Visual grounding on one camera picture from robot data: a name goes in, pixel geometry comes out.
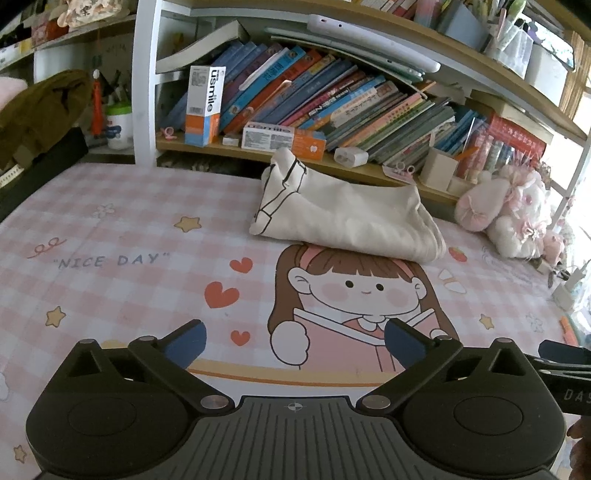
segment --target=cartoon girl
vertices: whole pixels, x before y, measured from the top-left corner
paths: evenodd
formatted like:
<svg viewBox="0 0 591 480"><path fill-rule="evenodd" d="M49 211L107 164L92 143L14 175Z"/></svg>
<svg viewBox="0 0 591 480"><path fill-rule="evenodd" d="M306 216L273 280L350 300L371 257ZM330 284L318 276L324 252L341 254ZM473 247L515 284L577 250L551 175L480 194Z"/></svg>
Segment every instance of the cartoon girl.
<svg viewBox="0 0 591 480"><path fill-rule="evenodd" d="M428 337L457 339L414 262L315 245L291 245L279 257L268 330L283 363L315 371L400 371L384 339L394 317Z"/></svg>

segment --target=white folded garment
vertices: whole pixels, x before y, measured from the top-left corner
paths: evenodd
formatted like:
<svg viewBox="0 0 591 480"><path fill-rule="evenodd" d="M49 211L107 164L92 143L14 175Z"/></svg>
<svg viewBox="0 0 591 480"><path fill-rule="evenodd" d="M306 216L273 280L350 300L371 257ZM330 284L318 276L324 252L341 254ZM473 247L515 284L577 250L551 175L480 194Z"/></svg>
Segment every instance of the white folded garment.
<svg viewBox="0 0 591 480"><path fill-rule="evenodd" d="M419 263L445 252L415 186L354 185L306 167L286 148L273 155L262 179L253 235Z"/></svg>

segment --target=brown hair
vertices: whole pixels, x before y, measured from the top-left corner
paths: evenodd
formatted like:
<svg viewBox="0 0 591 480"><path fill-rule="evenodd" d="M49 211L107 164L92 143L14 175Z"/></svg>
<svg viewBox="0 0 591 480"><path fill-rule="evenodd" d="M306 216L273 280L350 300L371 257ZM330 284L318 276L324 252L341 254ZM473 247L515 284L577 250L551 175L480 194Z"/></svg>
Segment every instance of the brown hair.
<svg viewBox="0 0 591 480"><path fill-rule="evenodd" d="M303 309L300 295L291 285L287 274L292 268L300 266L302 256L307 250L307 245L291 245L283 250L277 261L277 269L275 271L275 305L267 323L269 333L273 333L273 330L280 323L293 320L294 309ZM404 264L412 272L413 277L417 277L423 282L427 289L427 295L419 301L421 311L424 312L428 309L433 309L441 329L457 339L456 329L453 327L449 318L447 318L447 315L443 313L431 281L428 279L425 271L418 263L404 261ZM334 248L325 248L322 250L310 261L310 264L306 268L306 271L311 275L323 275L330 270L335 273L347 275L359 274L364 277L402 278L407 282L412 281L412 277L409 278L407 273L404 272L404 269L389 258Z"/></svg>

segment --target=pink checkered tablecloth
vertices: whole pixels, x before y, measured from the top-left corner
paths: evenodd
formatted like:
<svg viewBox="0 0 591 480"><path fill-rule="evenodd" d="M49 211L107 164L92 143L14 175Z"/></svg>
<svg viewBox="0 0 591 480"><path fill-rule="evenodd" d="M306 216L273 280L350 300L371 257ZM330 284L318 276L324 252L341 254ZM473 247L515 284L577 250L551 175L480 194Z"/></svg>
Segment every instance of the pink checkered tablecloth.
<svg viewBox="0 0 591 480"><path fill-rule="evenodd" d="M354 400L400 370L363 341L379 342L376 319L388 316L421 319L417 329L444 330L469 346L507 336L535 354L543 339L562 340L545 277L500 259L482 236L438 221L449 253L422 268L311 252L249 235L260 198L256 180L81 164L0 225L1 480L38 474L25 421L83 338L121 346L201 319L207 342L189 371L235 400L339 393ZM347 313L351 301L362 305L355 314ZM288 341L271 339L280 328Z"/></svg>

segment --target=white and orange box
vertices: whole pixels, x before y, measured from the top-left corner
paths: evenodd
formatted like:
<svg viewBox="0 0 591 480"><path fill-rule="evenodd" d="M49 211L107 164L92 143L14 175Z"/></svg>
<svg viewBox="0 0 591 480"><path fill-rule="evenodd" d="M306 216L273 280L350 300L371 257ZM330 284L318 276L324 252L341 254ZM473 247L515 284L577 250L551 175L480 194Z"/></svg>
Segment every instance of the white and orange box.
<svg viewBox="0 0 591 480"><path fill-rule="evenodd" d="M304 160L322 160L326 138L322 132L259 122L248 122L242 131L242 148L274 152L281 147Z"/></svg>
<svg viewBox="0 0 591 480"><path fill-rule="evenodd" d="M205 147L217 136L226 67L191 66L185 143Z"/></svg>

